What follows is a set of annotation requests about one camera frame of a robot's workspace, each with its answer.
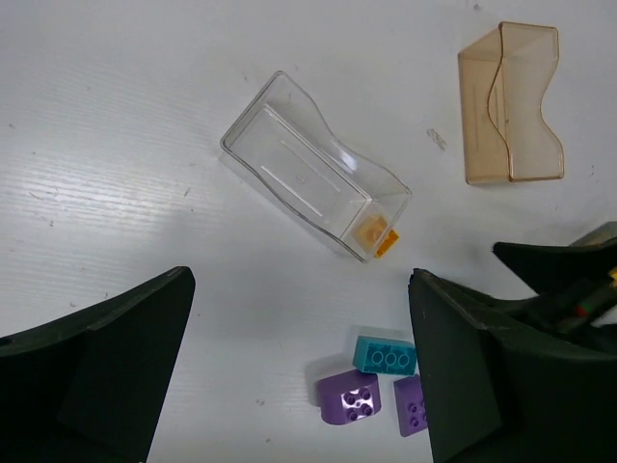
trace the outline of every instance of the orange translucent box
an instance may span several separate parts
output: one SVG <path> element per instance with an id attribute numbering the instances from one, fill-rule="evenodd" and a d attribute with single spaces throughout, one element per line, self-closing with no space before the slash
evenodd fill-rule
<path id="1" fill-rule="evenodd" d="M 562 178 L 542 99 L 559 60 L 554 27 L 502 22 L 459 53 L 467 182 Z"/>

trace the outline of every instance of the white table surface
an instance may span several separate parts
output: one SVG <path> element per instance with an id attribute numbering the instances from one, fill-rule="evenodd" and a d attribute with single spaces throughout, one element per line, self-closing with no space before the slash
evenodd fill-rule
<path id="1" fill-rule="evenodd" d="M 465 184 L 456 55 L 500 20 L 559 29 L 562 180 Z M 398 435 L 393 378 L 380 414 L 341 427 L 307 383 L 350 366 L 363 327 L 411 336 L 414 267 L 527 296 L 495 241 L 568 244 L 617 216 L 616 22 L 611 0 L 2 0 L 0 336 L 188 265 L 148 461 L 430 462 L 428 433 Z M 413 190 L 384 259 L 333 254 L 219 162 L 277 69 Z"/>

